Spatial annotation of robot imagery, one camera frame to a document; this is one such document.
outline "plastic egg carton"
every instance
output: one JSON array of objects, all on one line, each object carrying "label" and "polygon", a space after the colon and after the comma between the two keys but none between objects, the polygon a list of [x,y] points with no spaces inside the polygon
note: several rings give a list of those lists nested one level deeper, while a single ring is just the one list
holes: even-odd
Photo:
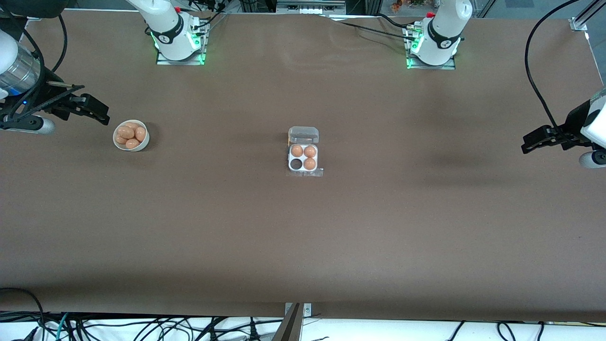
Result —
[{"label": "plastic egg carton", "polygon": [[[318,167],[319,151],[315,144],[319,141],[320,133],[315,127],[294,126],[288,130],[288,169],[290,169],[290,175],[298,177],[321,177],[324,175],[324,168]],[[312,157],[305,155],[305,148],[309,147],[314,150]],[[294,155],[293,148],[298,149],[298,152],[295,152]],[[308,167],[309,169],[306,169],[305,161],[309,163],[310,160],[313,160],[313,168]]]}]

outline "white floor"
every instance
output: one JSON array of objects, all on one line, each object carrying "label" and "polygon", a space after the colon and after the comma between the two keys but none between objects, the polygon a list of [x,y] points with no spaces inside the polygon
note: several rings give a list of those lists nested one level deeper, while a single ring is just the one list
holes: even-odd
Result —
[{"label": "white floor", "polygon": [[[87,323],[120,325],[130,322],[146,322],[150,320],[96,320]],[[210,322],[210,318],[195,318],[189,320],[194,328],[203,328]],[[217,329],[230,329],[249,323],[248,317],[234,317],[223,321]],[[328,337],[327,341],[447,341],[458,325],[458,322],[440,321],[397,321],[397,320],[342,320],[342,319],[305,319],[305,326],[301,341],[314,341]],[[276,331],[279,323],[258,325],[260,335]],[[516,341],[534,341],[539,332],[539,325],[510,323]],[[34,327],[35,322],[12,322],[0,323],[0,341],[13,341],[23,339]],[[49,323],[56,329],[55,323]],[[87,329],[91,334],[101,341],[132,341],[144,325],[120,326],[120,327],[91,327]],[[503,333],[511,341],[505,328]],[[155,341],[159,339],[159,328],[150,334],[145,340]],[[180,331],[168,333],[165,341],[187,341],[191,335]],[[230,333],[220,338],[223,341],[242,340],[244,333]],[[206,335],[202,341],[208,341],[210,336]],[[47,333],[45,341],[53,341],[55,338]],[[34,338],[41,340],[41,331],[38,330]],[[466,322],[455,341],[499,341],[501,338],[496,331],[496,323],[491,322]],[[546,325],[541,341],[603,341],[606,340],[606,328],[593,326],[564,326]]]}]

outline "metal base plate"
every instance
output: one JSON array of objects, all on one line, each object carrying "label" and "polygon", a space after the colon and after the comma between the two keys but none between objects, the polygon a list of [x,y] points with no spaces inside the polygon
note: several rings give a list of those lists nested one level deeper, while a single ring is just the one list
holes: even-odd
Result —
[{"label": "metal base plate", "polygon": [[157,65],[204,65],[206,62],[206,48],[208,46],[208,34],[210,32],[210,24],[205,24],[208,22],[207,20],[200,20],[201,24],[204,24],[203,27],[195,31],[194,33],[201,33],[199,37],[192,36],[192,40],[196,45],[200,45],[200,49],[195,51],[186,59],[182,59],[180,61],[174,61],[166,58],[163,54],[158,50],[158,55],[156,57]]},{"label": "metal base plate", "polygon": [[[402,29],[404,36],[412,36],[410,31]],[[426,70],[454,70],[455,69],[455,58],[454,56],[442,64],[442,65],[429,65],[422,62],[417,55],[412,53],[413,41],[404,39],[404,49],[406,50],[406,68],[408,69],[426,69]]]}]

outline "black cable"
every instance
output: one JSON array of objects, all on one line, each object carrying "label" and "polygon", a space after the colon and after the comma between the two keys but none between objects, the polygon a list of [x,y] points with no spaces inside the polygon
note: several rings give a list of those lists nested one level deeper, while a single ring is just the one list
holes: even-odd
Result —
[{"label": "black cable", "polygon": [[233,332],[236,332],[236,331],[241,331],[240,329],[252,326],[253,324],[254,325],[264,325],[266,323],[279,323],[279,322],[282,322],[282,320],[280,319],[280,320],[257,321],[257,322],[254,322],[254,323],[249,323],[247,325],[237,326],[237,327],[234,327],[232,329],[228,329],[228,330],[224,331],[223,333],[221,333],[221,335],[217,336],[217,339],[219,337],[227,334],[227,333],[233,333]]},{"label": "black cable", "polygon": [[227,319],[227,318],[226,317],[217,317],[217,318],[213,317],[213,319],[210,321],[210,323],[204,328],[204,330],[202,330],[200,332],[200,334],[198,334],[198,336],[195,338],[194,341],[200,341],[206,334],[208,334],[208,332],[210,331],[211,328],[214,328],[216,325],[218,325],[225,319]]},{"label": "black cable", "polygon": [[24,341],[32,341],[34,339],[34,336],[36,335],[36,332],[38,331],[39,327],[36,327],[34,329],[32,329],[32,331],[30,331],[29,334],[27,334],[27,336],[23,339]]},{"label": "black cable", "polygon": [[248,339],[250,341],[261,341],[261,336],[257,332],[256,323],[252,317],[250,317],[250,337]]},{"label": "black cable", "polygon": [[412,25],[412,24],[414,24],[414,23],[415,23],[415,22],[413,21],[413,22],[409,22],[408,24],[398,24],[397,22],[395,22],[394,20],[391,20],[391,18],[390,18],[390,17],[388,17],[387,15],[385,15],[385,14],[383,14],[383,13],[377,13],[377,14],[375,14],[375,16],[380,16],[380,17],[384,18],[385,20],[389,21],[389,23],[390,23],[391,25],[394,25],[395,27],[399,27],[399,28],[401,28],[401,29],[405,29],[405,28],[406,28],[406,26],[408,26],[408,25]]},{"label": "black cable", "polygon": [[[505,327],[509,331],[509,335],[511,335],[511,340],[507,340],[505,338],[505,336],[503,336],[503,334],[501,334],[501,325],[505,325]],[[507,323],[505,323],[505,322],[499,322],[499,323],[497,323],[496,324],[496,331],[499,333],[499,336],[503,339],[503,341],[516,341],[516,336],[513,335],[513,331],[511,331],[511,328],[509,328],[509,326],[507,325]]]},{"label": "black cable", "polygon": [[65,320],[65,330],[67,331],[67,336],[69,340],[76,341],[76,337],[74,336],[74,330],[72,328],[72,322]]},{"label": "black cable", "polygon": [[543,330],[545,329],[545,323],[543,321],[539,321],[541,328],[539,329],[539,335],[536,336],[536,341],[541,341],[541,336],[543,336]]},{"label": "black cable", "polygon": [[194,338],[194,336],[193,336],[193,327],[191,326],[191,323],[189,323],[189,319],[186,319],[185,322],[187,323],[187,326],[189,327],[189,330],[191,332],[191,339],[193,341],[193,338]]},{"label": "black cable", "polygon": [[96,341],[101,341],[99,339],[97,339],[93,334],[90,334],[86,328],[83,328],[82,331],[84,332],[84,335],[86,335],[86,338],[88,339],[88,341],[90,341],[90,338],[92,337],[93,339],[95,339]]},{"label": "black cable", "polygon": [[131,323],[125,323],[123,325],[108,325],[108,324],[104,324],[104,323],[95,323],[94,325],[87,325],[85,326],[85,328],[91,328],[91,327],[126,327],[126,326],[133,326],[133,325],[148,325],[150,322],[148,321],[141,321],[141,322],[131,322]]},{"label": "black cable", "polygon": [[[151,334],[151,333],[152,333],[154,330],[158,329],[158,328],[159,328],[159,327],[160,327],[160,326],[161,326],[161,325],[162,325],[164,322],[166,322],[166,321],[163,321],[163,322],[158,323],[158,325],[157,325],[157,326],[155,326],[154,328],[152,328],[152,329],[151,329],[151,330],[150,330],[150,331],[149,331],[149,332],[148,332],[148,333],[147,333],[147,334],[146,334],[146,335],[145,335],[143,338],[141,338],[141,340],[145,340],[145,338],[146,338],[146,337],[148,337],[148,336],[149,336],[149,334]],[[137,338],[139,337],[139,335],[141,335],[141,334],[143,333],[143,331],[147,329],[147,327],[151,326],[151,325],[152,325],[152,323],[153,323],[153,322],[150,322],[150,323],[149,323],[147,326],[145,326],[145,328],[143,328],[143,329],[142,329],[142,330],[141,330],[141,331],[140,331],[140,332],[139,332],[139,333],[138,333],[138,334],[135,336],[135,338],[133,339],[133,341],[137,341]]]},{"label": "black cable", "polygon": [[88,334],[87,334],[86,329],[84,328],[84,322],[83,322],[83,321],[80,321],[79,328],[80,328],[80,330],[81,330],[81,331],[83,331],[83,332],[84,332],[84,336],[86,336],[87,340],[88,340],[88,341],[91,341],[91,340],[90,340],[90,337],[89,337],[89,336],[88,336]]},{"label": "black cable", "polygon": [[65,27],[65,21],[63,21],[63,16],[59,15],[59,22],[61,22],[61,29],[63,30],[63,51],[61,51],[61,56],[57,63],[51,69],[52,72],[57,71],[61,63],[63,62],[63,58],[65,58],[65,54],[67,53],[67,28]]},{"label": "black cable", "polygon": [[80,341],[84,341],[84,338],[82,337],[82,328],[80,327],[81,323],[82,323],[82,320],[76,321],[76,334],[78,335],[78,339]]},{"label": "black cable", "polygon": [[463,320],[459,323],[459,325],[454,329],[454,332],[453,332],[452,336],[450,337],[450,339],[448,339],[446,341],[453,341],[455,339],[457,333],[459,332],[459,329],[463,326],[463,323],[465,323],[465,320]]},{"label": "black cable", "polygon": [[[56,338],[57,332],[59,331],[59,323],[61,321],[60,321],[60,319],[57,319],[54,316],[55,315],[53,315],[53,314],[45,314],[45,318],[46,318],[45,322],[46,323],[48,323],[48,322],[54,322],[54,323],[56,323],[57,324],[57,329],[53,329],[53,328],[51,328],[51,327],[49,327],[47,325],[43,325],[40,320],[37,320],[36,322],[38,323],[38,326],[40,326],[41,328],[43,328],[44,330],[46,330],[53,338]],[[65,338],[69,337],[69,340],[75,340],[75,338],[73,337],[73,334],[69,333],[69,331],[67,329],[67,324],[65,324],[65,326],[66,327],[65,327],[65,329],[63,331],[65,331],[66,334],[65,334],[64,337],[61,337],[59,339],[63,340]]]},{"label": "black cable", "polygon": [[167,329],[168,329],[168,331],[167,331],[167,332],[164,332],[164,327],[160,327],[160,329],[161,329],[161,332],[160,332],[161,339],[162,339],[162,340],[164,340],[164,336],[165,336],[166,334],[168,334],[168,333],[169,333],[169,332],[170,332],[172,329],[176,329],[176,328],[177,328],[177,326],[178,326],[178,325],[180,325],[181,323],[183,323],[185,320],[187,320],[187,318],[184,318],[184,319],[182,319],[181,321],[176,322],[174,325],[167,327]]},{"label": "black cable", "polygon": [[21,289],[21,288],[12,288],[12,287],[6,287],[6,288],[0,288],[0,291],[17,291],[17,292],[22,292],[24,294],[29,295],[31,298],[34,299],[34,301],[36,302],[36,305],[38,306],[38,309],[40,310],[40,321],[42,323],[42,340],[45,340],[45,328],[44,328],[44,310],[42,309],[42,303],[40,303],[40,301],[38,300],[38,298],[36,297],[36,295],[34,295],[31,291],[26,290],[26,289]]},{"label": "black cable", "polygon": [[32,100],[27,101],[27,104],[25,105],[24,110],[27,110],[36,101],[36,99],[38,99],[40,87],[44,82],[44,57],[42,55],[42,51],[40,51],[40,48],[36,44],[36,41],[34,41],[32,36],[25,30],[25,28],[19,25],[19,22],[17,22],[17,19],[15,18],[15,16],[13,16],[13,13],[8,10],[8,5],[6,4],[5,0],[0,0],[0,8],[8,15],[13,25],[20,29],[21,33],[23,33],[25,37],[27,37],[27,40],[30,41],[30,43],[34,47],[34,51],[36,52],[38,61],[40,62],[40,75],[38,76],[38,80],[36,80],[34,86],[25,93],[25,95],[21,98],[21,101],[15,103],[15,105],[11,108],[10,113],[8,114],[8,119],[12,120],[13,116],[17,112],[17,109],[19,109],[19,107],[21,106],[22,102],[26,102],[31,96],[33,96]]},{"label": "black cable", "polygon": [[210,22],[211,22],[212,20],[214,20],[214,19],[215,19],[215,18],[216,18],[216,17],[217,17],[219,14],[221,14],[221,13],[225,13],[225,12],[223,12],[223,11],[218,11],[218,12],[217,12],[217,13],[215,13],[215,15],[213,15],[213,16],[212,16],[212,17],[211,17],[211,18],[210,18],[210,19],[209,19],[207,22],[205,22],[205,23],[203,23],[202,25],[199,25],[199,26],[194,26],[194,27],[193,27],[193,29],[194,29],[194,30],[197,30],[197,29],[199,29],[199,28],[201,28],[201,27],[204,27],[204,26],[206,26],[206,25],[210,24]]},{"label": "black cable", "polygon": [[377,33],[381,33],[383,35],[388,35],[388,36],[395,36],[401,39],[406,39],[406,40],[415,40],[413,37],[409,37],[409,36],[403,36],[403,35],[397,35],[394,33],[389,33],[389,32],[385,32],[385,31],[380,31],[380,30],[375,30],[375,29],[371,29],[369,27],[364,27],[364,26],[360,26],[360,25],[356,25],[356,24],[350,24],[349,22],[340,22],[343,25],[347,25],[347,26],[352,26],[352,27],[357,27],[359,29],[363,29],[363,30],[368,30],[368,31],[372,31],[372,32],[377,32]]},{"label": "black cable", "polygon": [[549,18],[552,14],[554,14],[557,11],[561,10],[562,8],[564,8],[564,7],[568,6],[568,5],[572,5],[572,4],[574,4],[575,2],[578,2],[578,1],[579,0],[569,0],[569,1],[561,4],[560,6],[557,6],[553,10],[550,10],[549,13],[547,13],[545,16],[543,16],[543,18],[541,18],[536,23],[536,25],[534,25],[533,29],[530,31],[530,34],[528,36],[528,40],[526,40],[526,49],[524,51],[524,67],[526,68],[526,76],[528,77],[528,81],[530,82],[530,86],[532,86],[532,89],[534,90],[534,93],[536,94],[536,96],[539,98],[539,101],[543,105],[543,109],[545,109],[545,113],[547,113],[547,117],[549,117],[549,120],[551,121],[551,125],[553,125],[553,128],[556,131],[556,133],[558,133],[558,135],[560,135],[560,137],[562,137],[563,139],[567,140],[568,142],[574,144],[575,146],[579,146],[580,144],[577,143],[576,141],[572,141],[566,135],[564,135],[563,131],[558,127],[558,124],[556,123],[556,120],[553,118],[553,115],[551,114],[551,111],[549,110],[549,107],[547,106],[547,102],[545,102],[545,98],[543,98],[543,95],[541,95],[539,89],[536,87],[536,84],[534,83],[532,75],[530,74],[530,67],[528,66],[528,51],[530,49],[530,41],[532,40],[532,37],[534,36],[534,33],[539,28],[539,26],[547,18]]},{"label": "black cable", "polygon": [[187,335],[187,341],[191,341],[191,335],[190,335],[190,333],[188,333],[188,332],[187,332],[187,330],[182,329],[182,328],[174,328],[174,330],[184,332],[184,333],[185,333],[185,335]]},{"label": "black cable", "polygon": [[198,8],[198,10],[199,10],[200,12],[202,12],[202,9],[200,8],[200,5],[198,4],[198,2],[197,2],[197,1],[192,1],[192,0],[190,0],[190,1],[189,1],[189,6],[190,6],[190,7],[191,7],[191,4],[196,5],[196,8]]}]

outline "egg carton lid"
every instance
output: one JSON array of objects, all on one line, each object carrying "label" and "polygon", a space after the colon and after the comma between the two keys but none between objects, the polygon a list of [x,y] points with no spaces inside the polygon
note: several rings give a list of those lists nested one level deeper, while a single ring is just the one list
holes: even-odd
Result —
[{"label": "egg carton lid", "polygon": [[316,144],[320,142],[320,132],[316,127],[294,126],[288,130],[291,143]]}]

